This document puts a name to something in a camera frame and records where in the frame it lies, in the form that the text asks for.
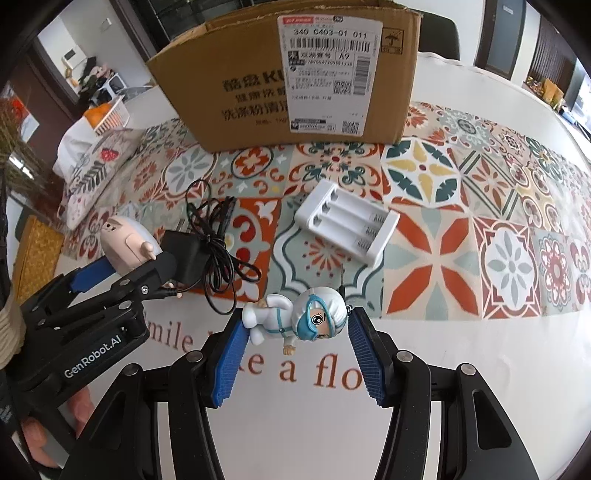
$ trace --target beige rope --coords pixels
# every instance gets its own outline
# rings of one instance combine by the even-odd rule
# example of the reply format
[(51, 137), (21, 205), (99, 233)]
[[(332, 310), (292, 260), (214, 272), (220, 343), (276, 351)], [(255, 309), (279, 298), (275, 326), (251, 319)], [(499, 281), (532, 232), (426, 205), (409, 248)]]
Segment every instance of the beige rope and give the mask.
[(11, 286), (8, 301), (0, 311), (0, 368), (7, 366), (12, 357), (21, 351), (25, 341), (25, 320), (15, 297)]

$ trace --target coiled black cable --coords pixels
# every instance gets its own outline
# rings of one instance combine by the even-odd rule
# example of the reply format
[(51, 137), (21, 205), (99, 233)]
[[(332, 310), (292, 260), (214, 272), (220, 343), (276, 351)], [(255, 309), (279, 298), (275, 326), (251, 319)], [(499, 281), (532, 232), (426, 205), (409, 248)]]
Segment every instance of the coiled black cable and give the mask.
[[(189, 192), (199, 183), (203, 183), (207, 190), (207, 200), (196, 207), (189, 202)], [(209, 254), (209, 258), (205, 263), (202, 276), (193, 284), (182, 290), (179, 293), (185, 292), (201, 285), (205, 298), (209, 306), (220, 315), (229, 315), (236, 308), (236, 288), (234, 287), (234, 279), (238, 275), (242, 281), (249, 283), (256, 283), (261, 279), (261, 270), (256, 265), (240, 260), (234, 257), (226, 249), (226, 242), (221, 235), (213, 229), (216, 222), (223, 223), (227, 212), (228, 204), (232, 199), (227, 197), (223, 201), (213, 198), (212, 187), (207, 180), (197, 179), (188, 186), (185, 191), (185, 205), (187, 220), (191, 227), (191, 232), (197, 235), (201, 241), (201, 246), (205, 253)], [(246, 268), (252, 270), (255, 276), (248, 276), (242, 269)], [(233, 305), (227, 312), (219, 310), (212, 302), (212, 294), (224, 293), (228, 289), (232, 289)]]

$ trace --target figurine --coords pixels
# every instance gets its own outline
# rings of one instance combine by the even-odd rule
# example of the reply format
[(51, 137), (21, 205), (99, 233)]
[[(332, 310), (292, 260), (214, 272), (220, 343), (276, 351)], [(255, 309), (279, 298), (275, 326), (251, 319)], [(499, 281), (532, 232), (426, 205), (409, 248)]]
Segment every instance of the figurine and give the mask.
[(141, 223), (118, 215), (109, 217), (103, 224), (100, 245), (121, 276), (162, 253), (158, 242)]
[(302, 293), (295, 302), (272, 293), (267, 306), (247, 303), (242, 309), (242, 324), (249, 329), (253, 345), (265, 337), (283, 338), (283, 354), (293, 355), (296, 339), (319, 340), (337, 335), (347, 323), (347, 307), (340, 294), (330, 287), (315, 287)]

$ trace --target metal bolt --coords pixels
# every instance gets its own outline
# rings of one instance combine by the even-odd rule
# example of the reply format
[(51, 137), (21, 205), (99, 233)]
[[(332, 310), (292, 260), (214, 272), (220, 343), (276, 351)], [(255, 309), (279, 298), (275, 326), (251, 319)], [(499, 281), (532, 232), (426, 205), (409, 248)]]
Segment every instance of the metal bolt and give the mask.
[(413, 355), (411, 352), (407, 352), (406, 350), (400, 350), (397, 354), (396, 354), (396, 358), (398, 358), (398, 360), (400, 360), (401, 362), (404, 363), (409, 363), (413, 361)]
[(135, 375), (138, 371), (139, 371), (138, 364), (125, 365), (125, 367), (123, 368), (123, 374), (127, 375), (128, 377)]
[(196, 364), (203, 359), (203, 354), (199, 350), (193, 350), (187, 353), (187, 362)]
[(462, 364), (460, 370), (466, 375), (476, 375), (476, 368), (471, 364)]

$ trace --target shipping label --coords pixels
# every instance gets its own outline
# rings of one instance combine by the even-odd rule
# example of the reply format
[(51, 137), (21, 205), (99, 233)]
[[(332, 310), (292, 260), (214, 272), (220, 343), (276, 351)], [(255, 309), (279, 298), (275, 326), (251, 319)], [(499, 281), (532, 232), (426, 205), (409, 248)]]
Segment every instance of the shipping label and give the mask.
[(382, 22), (283, 15), (277, 24), (291, 131), (363, 135)]

